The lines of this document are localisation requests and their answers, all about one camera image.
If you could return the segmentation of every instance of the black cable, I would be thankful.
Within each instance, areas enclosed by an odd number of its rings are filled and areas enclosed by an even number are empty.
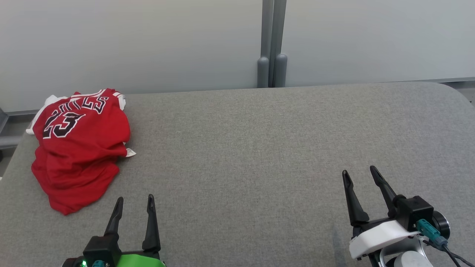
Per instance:
[[[452,255],[452,252],[450,252],[450,250],[448,250],[447,245],[443,245],[442,249],[449,255],[449,257],[455,263],[455,266],[461,267],[460,264],[458,263],[457,259],[454,257],[454,255]]]
[[[454,256],[455,258],[458,258],[459,260],[461,260],[463,263],[467,264],[468,266],[475,267],[475,265],[471,264],[466,259],[460,257],[459,255],[455,254],[454,252],[450,252],[450,253],[452,254],[452,256]]]

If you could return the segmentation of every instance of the gray fabric surface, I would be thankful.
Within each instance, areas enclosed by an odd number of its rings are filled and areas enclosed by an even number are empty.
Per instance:
[[[434,83],[128,95],[137,155],[106,194],[63,216],[30,171],[24,136],[0,181],[0,266],[61,266],[102,235],[124,197],[119,245],[141,247],[154,194],[161,257],[186,266],[369,266],[350,258],[341,172],[370,218],[387,210],[369,171],[420,195],[450,221],[469,260],[475,230],[475,108]],[[447,255],[427,249],[436,267]]]

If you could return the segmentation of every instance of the white partition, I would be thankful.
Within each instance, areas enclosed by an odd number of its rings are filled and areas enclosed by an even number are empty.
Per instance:
[[[253,88],[262,2],[6,0],[0,8],[0,108],[57,96]]]
[[[289,0],[286,86],[475,77],[473,0]]]

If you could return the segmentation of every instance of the red jersey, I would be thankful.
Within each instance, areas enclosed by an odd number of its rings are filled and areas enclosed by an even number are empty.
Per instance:
[[[114,89],[47,99],[27,133],[39,141],[31,170],[64,215],[98,200],[119,172],[130,138],[125,98]]]

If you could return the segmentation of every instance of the black round motor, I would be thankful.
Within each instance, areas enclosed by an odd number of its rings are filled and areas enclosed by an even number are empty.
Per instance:
[[[432,214],[432,223],[434,227],[440,232],[440,235],[448,240],[450,237],[450,225],[448,224],[448,221],[444,215],[435,210]]]

